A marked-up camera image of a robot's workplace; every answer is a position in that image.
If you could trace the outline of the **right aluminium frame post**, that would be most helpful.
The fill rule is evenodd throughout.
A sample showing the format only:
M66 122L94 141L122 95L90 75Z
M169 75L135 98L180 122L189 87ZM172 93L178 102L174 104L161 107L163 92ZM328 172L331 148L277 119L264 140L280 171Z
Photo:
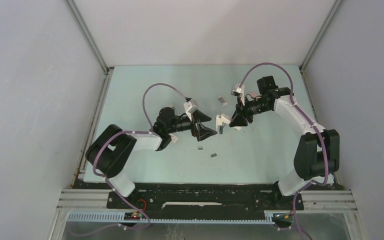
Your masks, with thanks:
M327 16L325 17L320 29L318 30L313 42L310 45L310 48L308 49L303 61L301 62L300 66L299 66L301 73L305 72L305 70L306 70L308 64L310 63L314 53L318 49L322 40L324 39L324 36L328 32L331 24L333 23L335 17L337 16L337 14L340 11L344 2L345 2L344 0L335 0L333 2Z

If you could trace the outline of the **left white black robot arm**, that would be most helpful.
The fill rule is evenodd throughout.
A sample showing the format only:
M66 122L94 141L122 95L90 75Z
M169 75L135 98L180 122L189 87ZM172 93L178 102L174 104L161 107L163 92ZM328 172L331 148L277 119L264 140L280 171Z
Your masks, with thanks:
M84 156L92 164L93 173L119 193L118 201L125 208L133 208L138 202L138 194L134 192L135 184L126 170L131 153L162 151L172 142L171 135L177 132L190 131L197 141L203 141L217 134L216 130L204 126L210 120L211 117L200 110L190 115L176 115L173 108L164 107L150 131L122 130L116 124L109 125Z

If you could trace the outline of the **white staple box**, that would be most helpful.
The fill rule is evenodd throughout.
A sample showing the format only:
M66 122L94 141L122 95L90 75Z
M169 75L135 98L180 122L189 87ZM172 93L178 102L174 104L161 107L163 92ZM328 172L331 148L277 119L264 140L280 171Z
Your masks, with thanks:
M170 138L173 143L176 143L178 141L178 137L175 134L170 133Z

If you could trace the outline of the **left aluminium frame post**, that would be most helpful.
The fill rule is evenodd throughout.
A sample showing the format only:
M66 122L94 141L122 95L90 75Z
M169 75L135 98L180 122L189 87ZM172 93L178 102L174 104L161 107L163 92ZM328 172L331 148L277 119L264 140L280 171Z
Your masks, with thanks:
M99 47L89 30L86 21L84 20L76 2L74 0L64 0L64 3L66 4L68 10L70 11L74 22L77 24L77 27L79 28L82 36L84 37L87 45L89 46L90 50L92 51L95 59L99 63L100 68L103 70L104 74L107 74L109 72L110 67L107 65L106 61L103 58L103 55L101 51L99 50Z

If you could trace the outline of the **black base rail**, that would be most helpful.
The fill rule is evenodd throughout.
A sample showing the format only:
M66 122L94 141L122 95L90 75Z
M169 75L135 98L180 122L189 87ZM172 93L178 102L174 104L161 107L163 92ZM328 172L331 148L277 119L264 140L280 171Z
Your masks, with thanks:
M152 220L257 221L304 209L301 195L281 196L272 184L136 183L126 199Z

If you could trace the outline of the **open staple box tray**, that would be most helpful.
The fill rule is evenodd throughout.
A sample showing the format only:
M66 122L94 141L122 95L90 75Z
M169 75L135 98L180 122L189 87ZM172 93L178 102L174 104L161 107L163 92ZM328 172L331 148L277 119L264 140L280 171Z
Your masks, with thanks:
M220 95L220 96L218 96L217 97L217 100L220 102L220 104L222 105L222 106L227 106L229 103L227 102L227 99L224 97L224 96L222 96L222 95Z

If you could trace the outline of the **long white stapler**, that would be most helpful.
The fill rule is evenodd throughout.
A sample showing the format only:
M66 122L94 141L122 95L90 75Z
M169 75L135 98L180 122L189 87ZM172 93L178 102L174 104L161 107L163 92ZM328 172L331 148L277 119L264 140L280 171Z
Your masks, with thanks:
M223 128L225 125L229 125L231 123L231 118L222 113L217 114L215 118L215 126L216 126L216 132L218 135L221 135L223 133Z

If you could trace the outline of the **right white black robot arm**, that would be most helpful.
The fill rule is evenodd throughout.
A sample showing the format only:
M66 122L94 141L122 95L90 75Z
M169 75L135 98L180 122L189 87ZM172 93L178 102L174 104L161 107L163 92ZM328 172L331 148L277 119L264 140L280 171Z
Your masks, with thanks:
M275 184L271 204L284 209L291 196L303 191L307 185L325 185L329 175L339 169L340 136L309 117L298 104L289 87L278 87L273 76L257 80L259 95L248 99L242 84L233 87L237 97L235 112L229 126L246 127L254 116L273 111L284 119L299 138L293 158L293 170Z

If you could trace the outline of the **aluminium frame post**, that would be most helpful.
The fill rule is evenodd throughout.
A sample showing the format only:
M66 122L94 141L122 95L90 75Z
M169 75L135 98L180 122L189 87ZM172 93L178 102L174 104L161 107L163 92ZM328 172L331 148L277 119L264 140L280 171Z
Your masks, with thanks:
M325 17L320 29L318 30L313 42L310 45L310 48L308 49L303 61L301 62L300 66L299 66L301 73L305 72L305 70L306 70L308 64L310 63L314 53L318 49L322 40L324 39L324 36L328 32L331 24L333 23L335 17L337 16L337 14L340 11L344 2L345 2L344 0L335 0L333 2L327 16Z
M92 51L95 59L99 63L100 68L103 70L104 74L107 74L109 72L110 67L107 65L106 61L103 58L103 55L101 51L99 50L99 47L89 30L86 21L84 20L76 2L74 0L64 0L64 3L66 4L68 10L70 11L74 22L77 24L77 27L79 28L82 36L84 37L87 45L89 46L90 50Z

